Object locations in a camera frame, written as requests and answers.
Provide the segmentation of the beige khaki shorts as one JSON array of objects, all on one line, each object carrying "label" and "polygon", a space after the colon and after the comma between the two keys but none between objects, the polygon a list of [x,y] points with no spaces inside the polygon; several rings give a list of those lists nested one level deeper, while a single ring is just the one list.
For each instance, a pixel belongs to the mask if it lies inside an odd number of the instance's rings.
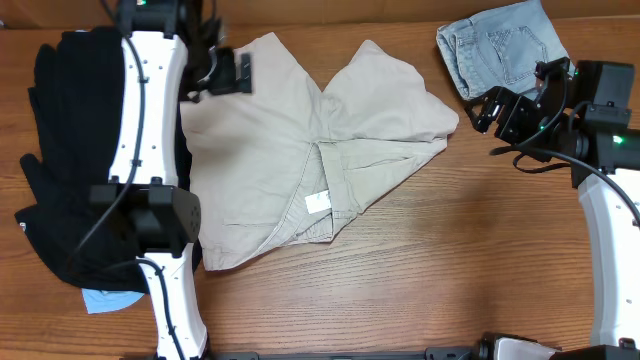
[{"label": "beige khaki shorts", "polygon": [[458,125],[412,65],[372,41],[325,87],[274,34],[243,51],[251,93],[180,106],[209,271],[331,241],[443,151]]}]

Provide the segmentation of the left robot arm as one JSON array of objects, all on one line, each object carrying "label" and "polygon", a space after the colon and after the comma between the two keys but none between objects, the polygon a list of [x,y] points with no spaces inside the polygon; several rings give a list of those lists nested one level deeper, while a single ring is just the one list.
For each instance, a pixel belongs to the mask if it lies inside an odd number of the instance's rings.
[{"label": "left robot arm", "polygon": [[141,271],[152,300],[157,359],[211,359],[198,309],[193,253],[198,197],[179,186],[175,147],[182,101],[252,91],[251,58],[223,46],[222,22],[199,1],[121,1],[106,12],[122,35],[124,95],[117,150],[89,200],[132,255],[115,267]]}]

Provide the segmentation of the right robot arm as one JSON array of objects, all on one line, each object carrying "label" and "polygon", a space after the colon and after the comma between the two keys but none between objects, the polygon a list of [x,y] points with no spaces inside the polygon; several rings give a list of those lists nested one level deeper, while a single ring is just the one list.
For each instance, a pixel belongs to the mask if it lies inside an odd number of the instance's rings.
[{"label": "right robot arm", "polygon": [[636,359],[639,356],[639,133],[630,128],[635,68],[567,58],[539,62],[537,96],[495,86],[465,104],[473,128],[496,128],[504,146],[540,162],[538,172],[571,171],[585,214],[594,280],[594,321],[586,348],[562,351],[527,338],[488,333],[474,359]]}]

